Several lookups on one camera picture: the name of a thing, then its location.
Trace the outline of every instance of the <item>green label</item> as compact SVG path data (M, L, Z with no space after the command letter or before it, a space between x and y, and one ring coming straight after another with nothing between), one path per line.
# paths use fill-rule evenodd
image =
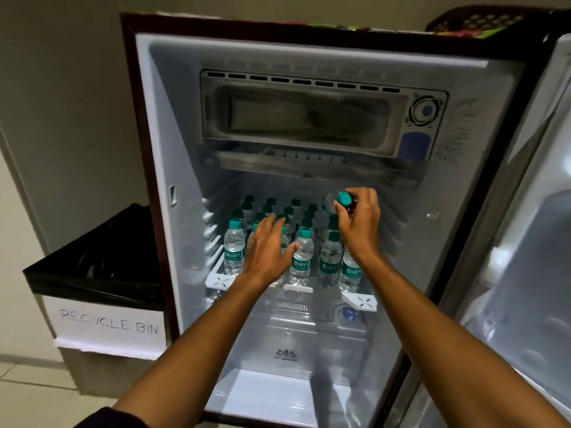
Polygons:
M359 267L349 267L343 261L343 267L341 268L341 273L343 273L348 278L360 278L362 271Z
M310 260L303 261L301 259L294 258L291 262L291 265L296 270L310 270Z
M226 261L242 261L244 259L244 249L241 251L228 251L224 250L224 259Z
M332 264L330 262L325 262L322 259L319 260L319 270L325 274L337 273L339 269L339 263Z

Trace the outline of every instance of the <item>person's left hand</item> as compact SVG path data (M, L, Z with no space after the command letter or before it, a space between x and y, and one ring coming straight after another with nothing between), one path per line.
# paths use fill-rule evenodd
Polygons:
M248 275L265 288L286 271L291 265L299 243L291 243L282 254L282 229L285 218L275 221L276 216L270 215L260 222L256 229L252 244L246 253L246 264L242 274Z

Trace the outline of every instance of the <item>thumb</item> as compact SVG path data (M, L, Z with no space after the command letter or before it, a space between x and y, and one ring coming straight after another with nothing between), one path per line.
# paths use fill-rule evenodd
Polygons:
M284 254L282 255L283 262L289 265L291 263L291 260L294 258L294 254L298 248L299 248L299 242L290 243L287 249L284 251Z
M351 224L351 220L349 219L349 213L347 213L346 208L344 208L337 201L334 201L333 205L335 206L335 210L337 211L337 214L339 216L339 230L341 231L341 234L344 234L349 230L349 226Z

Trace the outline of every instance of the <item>paper sign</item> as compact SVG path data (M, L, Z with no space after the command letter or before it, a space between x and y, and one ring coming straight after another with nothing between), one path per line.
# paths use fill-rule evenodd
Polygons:
M82 352L156 360L166 350L161 311L121 308L43 296L57 338L54 345Z

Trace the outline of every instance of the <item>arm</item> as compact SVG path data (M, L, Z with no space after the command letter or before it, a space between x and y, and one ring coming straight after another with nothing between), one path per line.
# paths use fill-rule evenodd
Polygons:
M282 254L285 219L258 226L244 272L210 309L172 344L114 408L137 416L150 428L194 426L254 303L289 267L298 244Z
M570 424L499 355L443 314L379 254L380 209L373 189L357 195L339 229L393 323L404 350L449 427L569 428Z

